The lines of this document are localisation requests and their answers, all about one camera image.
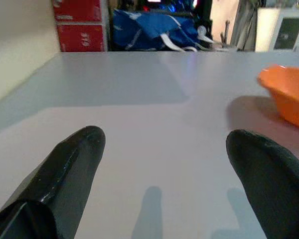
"red cardboard box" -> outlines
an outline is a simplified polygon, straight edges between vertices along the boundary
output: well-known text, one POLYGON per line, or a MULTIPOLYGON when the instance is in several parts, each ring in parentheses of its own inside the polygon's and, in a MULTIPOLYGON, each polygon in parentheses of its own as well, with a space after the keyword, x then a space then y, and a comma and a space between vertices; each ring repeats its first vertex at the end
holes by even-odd
POLYGON ((54 0, 54 16, 60 21, 102 21, 101 0, 54 0))
POLYGON ((58 24, 57 31, 62 52, 107 50, 106 33, 101 24, 58 24))

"white table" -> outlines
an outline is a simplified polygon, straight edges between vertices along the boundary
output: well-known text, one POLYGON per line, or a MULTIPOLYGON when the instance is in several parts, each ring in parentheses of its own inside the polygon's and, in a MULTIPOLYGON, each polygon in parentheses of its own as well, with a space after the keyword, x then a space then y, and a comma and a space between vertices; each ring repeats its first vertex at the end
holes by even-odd
POLYGON ((56 143, 107 138, 78 239, 263 239, 226 154, 235 128, 299 157, 257 73, 294 53, 67 53, 0 103, 0 207, 56 143))

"glass panel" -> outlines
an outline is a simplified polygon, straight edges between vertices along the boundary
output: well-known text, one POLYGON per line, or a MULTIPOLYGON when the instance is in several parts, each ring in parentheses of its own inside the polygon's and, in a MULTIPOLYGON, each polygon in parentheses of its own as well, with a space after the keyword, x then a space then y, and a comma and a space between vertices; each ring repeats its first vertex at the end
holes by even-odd
POLYGON ((299 34, 299 18, 284 18, 274 49, 293 49, 299 34))

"orange bowl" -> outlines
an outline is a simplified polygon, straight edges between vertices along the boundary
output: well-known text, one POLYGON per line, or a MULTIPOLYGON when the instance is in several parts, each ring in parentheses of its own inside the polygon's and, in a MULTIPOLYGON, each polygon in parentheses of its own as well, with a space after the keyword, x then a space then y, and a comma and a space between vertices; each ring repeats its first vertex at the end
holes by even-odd
POLYGON ((283 118, 299 126, 299 68, 271 66, 262 70, 258 82, 269 90, 283 118))

